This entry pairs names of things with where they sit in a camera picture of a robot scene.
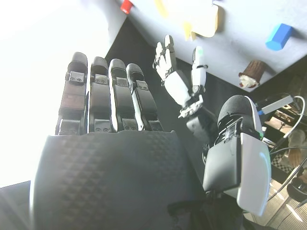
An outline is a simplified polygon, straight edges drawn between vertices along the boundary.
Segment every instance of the yellow object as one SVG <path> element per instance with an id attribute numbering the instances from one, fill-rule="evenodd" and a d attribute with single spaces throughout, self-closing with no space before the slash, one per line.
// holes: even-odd
<path id="1" fill-rule="evenodd" d="M 172 0 L 154 0 L 159 13 L 168 17 L 174 23 L 181 24 L 186 40 L 195 40 L 196 34 L 213 37 L 218 27 L 218 6 L 213 4 L 199 5 L 199 8 L 188 7 L 180 1 L 174 4 Z"/>

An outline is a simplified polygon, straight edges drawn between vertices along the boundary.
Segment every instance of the table surface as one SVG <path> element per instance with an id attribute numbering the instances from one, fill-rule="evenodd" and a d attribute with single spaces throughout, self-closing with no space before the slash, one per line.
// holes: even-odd
<path id="1" fill-rule="evenodd" d="M 194 41 L 185 41 L 183 28 L 163 18 L 153 0 L 131 2 L 130 19 L 147 42 L 155 46 L 166 34 L 172 35 L 177 58 L 190 64 L 195 46 L 202 46 L 208 72 L 237 87 L 238 73 L 254 59 L 268 65 L 260 81 L 263 84 L 307 54 L 307 4 L 303 0 L 213 1 L 219 6 L 218 31 L 212 38 L 198 36 Z M 184 14 L 199 11 L 201 4 L 203 0 L 189 0 L 189 10 Z M 292 36 L 282 50 L 269 50 L 265 42 L 280 23 L 293 27 Z"/>

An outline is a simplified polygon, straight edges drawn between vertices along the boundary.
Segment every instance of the brown cylindrical object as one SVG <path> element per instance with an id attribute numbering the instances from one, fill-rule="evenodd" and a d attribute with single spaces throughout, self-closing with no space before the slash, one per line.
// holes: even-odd
<path id="1" fill-rule="evenodd" d="M 243 73 L 239 73 L 239 77 L 242 75 L 246 75 L 250 78 L 256 80 L 256 82 L 260 82 L 260 79 L 265 71 L 265 63 L 259 60 L 253 60 L 249 63 Z"/>

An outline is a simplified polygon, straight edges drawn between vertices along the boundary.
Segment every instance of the white cable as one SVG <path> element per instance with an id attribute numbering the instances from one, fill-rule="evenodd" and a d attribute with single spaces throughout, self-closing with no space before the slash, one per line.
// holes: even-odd
<path id="1" fill-rule="evenodd" d="M 303 97 L 301 97 L 301 96 L 295 96 L 294 98 L 299 98 L 299 99 L 302 100 L 302 102 L 303 102 L 302 113 L 300 114 L 300 117 L 299 117 L 299 119 L 297 120 L 297 123 L 290 129 L 289 132 L 287 132 L 287 133 L 283 136 L 283 138 L 287 138 L 287 137 L 290 135 L 290 133 L 292 133 L 292 131 L 297 127 L 297 125 L 298 125 L 298 124 L 300 123 L 300 121 L 302 120 L 303 115 L 304 115 L 304 112 L 305 112 L 305 107 L 306 107 L 305 99 L 304 99 Z"/>

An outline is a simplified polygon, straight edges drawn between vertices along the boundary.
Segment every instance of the checkered pattern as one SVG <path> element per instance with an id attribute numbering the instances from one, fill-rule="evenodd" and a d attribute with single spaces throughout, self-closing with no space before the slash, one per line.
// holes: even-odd
<path id="1" fill-rule="evenodd" d="M 292 172 L 293 168 L 281 165 L 278 163 L 279 159 L 283 157 L 283 154 L 277 154 L 276 157 L 272 160 L 271 164 L 274 165 L 276 168 L 283 170 L 285 173 L 289 174 Z"/>

